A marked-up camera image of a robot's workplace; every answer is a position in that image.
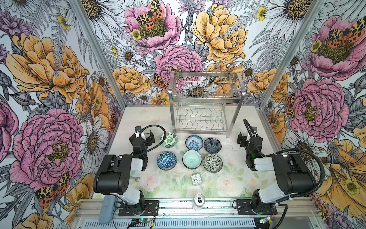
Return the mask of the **green leaf pattern bowl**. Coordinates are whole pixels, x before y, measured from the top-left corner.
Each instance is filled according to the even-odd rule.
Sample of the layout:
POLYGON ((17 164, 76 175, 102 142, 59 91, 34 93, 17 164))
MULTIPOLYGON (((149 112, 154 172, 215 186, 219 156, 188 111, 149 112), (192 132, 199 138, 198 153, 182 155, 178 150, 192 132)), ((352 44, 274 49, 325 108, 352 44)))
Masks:
POLYGON ((173 132, 167 132, 166 138, 161 144, 163 148, 173 148, 178 142, 178 137, 173 132))

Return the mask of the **blue triangle pattern bowl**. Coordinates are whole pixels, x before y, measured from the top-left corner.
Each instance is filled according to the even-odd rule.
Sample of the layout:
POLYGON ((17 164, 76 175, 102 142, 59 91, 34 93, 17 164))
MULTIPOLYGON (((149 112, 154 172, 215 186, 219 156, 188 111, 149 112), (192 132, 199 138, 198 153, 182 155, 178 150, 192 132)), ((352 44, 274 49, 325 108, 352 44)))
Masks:
POLYGON ((157 166, 161 170, 171 170, 177 164, 177 157, 170 151, 165 151, 157 157, 157 166))

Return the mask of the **dark navy fan pattern bowl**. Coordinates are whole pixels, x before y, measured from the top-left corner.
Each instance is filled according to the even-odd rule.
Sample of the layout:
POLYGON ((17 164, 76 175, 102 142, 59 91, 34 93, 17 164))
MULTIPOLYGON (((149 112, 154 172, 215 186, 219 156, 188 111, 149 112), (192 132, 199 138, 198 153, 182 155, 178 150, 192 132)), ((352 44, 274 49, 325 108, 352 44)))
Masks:
POLYGON ((204 141, 204 148, 210 154, 217 154, 221 151, 222 144, 217 138, 210 137, 204 141))

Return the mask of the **blue floral bowl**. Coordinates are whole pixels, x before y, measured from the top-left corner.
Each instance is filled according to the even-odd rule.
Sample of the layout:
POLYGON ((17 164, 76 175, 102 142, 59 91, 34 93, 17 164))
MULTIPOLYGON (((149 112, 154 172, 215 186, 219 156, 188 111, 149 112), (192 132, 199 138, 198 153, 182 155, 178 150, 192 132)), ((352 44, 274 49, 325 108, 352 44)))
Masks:
POLYGON ((199 151, 203 147, 204 142, 200 136, 191 135, 186 139, 185 145, 189 150, 199 151))

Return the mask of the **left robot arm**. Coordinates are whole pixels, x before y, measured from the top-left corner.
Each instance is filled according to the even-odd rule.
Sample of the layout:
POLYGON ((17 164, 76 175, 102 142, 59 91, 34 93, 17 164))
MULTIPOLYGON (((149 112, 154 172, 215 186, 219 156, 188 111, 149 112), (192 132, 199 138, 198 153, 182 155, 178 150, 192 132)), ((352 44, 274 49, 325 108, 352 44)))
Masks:
POLYGON ((155 143, 153 132, 135 133, 130 137, 132 153, 122 156, 106 155, 93 181, 95 193, 116 195, 129 205, 140 205, 144 199, 141 191, 130 186, 130 176, 134 171, 144 171, 147 167, 148 147, 155 143))

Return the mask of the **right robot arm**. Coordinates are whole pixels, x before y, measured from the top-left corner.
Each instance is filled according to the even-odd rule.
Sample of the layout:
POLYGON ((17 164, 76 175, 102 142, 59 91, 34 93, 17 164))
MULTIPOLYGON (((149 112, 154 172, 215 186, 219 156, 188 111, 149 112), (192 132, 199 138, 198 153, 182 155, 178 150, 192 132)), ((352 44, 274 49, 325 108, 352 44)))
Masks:
POLYGON ((298 154, 274 153, 263 156, 259 152, 263 139, 239 133, 237 143, 246 150, 246 165, 251 171, 272 171, 275 182, 253 192, 249 202, 239 204, 255 214, 277 213, 275 204, 287 200, 292 194, 313 192, 317 183, 304 160, 298 154))

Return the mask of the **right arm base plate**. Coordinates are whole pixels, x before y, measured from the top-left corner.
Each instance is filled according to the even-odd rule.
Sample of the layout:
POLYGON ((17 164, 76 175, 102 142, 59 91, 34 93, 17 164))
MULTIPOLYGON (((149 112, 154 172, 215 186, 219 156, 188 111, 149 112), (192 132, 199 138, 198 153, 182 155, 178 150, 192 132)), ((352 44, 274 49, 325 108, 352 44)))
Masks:
POLYGON ((273 204, 259 202, 255 204, 251 199, 236 199, 233 207, 239 215, 277 215, 277 209, 273 204))

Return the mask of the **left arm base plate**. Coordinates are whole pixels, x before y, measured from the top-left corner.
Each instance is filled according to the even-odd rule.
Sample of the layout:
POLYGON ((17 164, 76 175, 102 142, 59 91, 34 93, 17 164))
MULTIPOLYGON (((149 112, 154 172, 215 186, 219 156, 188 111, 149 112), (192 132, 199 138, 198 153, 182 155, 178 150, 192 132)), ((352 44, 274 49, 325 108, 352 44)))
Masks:
POLYGON ((122 204, 119 207, 118 216, 120 217, 142 217, 142 216, 158 216, 159 200, 145 200, 144 204, 140 202, 136 205, 122 204))

